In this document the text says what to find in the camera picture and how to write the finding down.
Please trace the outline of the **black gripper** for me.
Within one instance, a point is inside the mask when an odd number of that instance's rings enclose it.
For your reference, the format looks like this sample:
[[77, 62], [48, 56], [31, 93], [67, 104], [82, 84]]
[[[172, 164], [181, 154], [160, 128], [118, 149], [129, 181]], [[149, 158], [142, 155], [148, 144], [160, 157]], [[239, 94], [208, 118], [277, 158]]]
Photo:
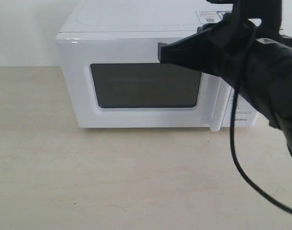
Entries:
[[284, 134], [292, 134], [292, 48], [252, 22], [226, 46], [227, 23], [206, 25], [173, 43], [158, 43], [161, 64], [221, 77]]

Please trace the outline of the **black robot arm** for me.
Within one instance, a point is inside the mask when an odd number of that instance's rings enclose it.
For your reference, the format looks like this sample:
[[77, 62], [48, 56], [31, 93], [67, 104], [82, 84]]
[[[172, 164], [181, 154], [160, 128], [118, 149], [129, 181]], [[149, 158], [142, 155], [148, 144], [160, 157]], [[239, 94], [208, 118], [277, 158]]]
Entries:
[[237, 30], [213, 23], [174, 43], [159, 43], [158, 60], [221, 77], [283, 132], [292, 156], [292, 48], [278, 31], [250, 20]]

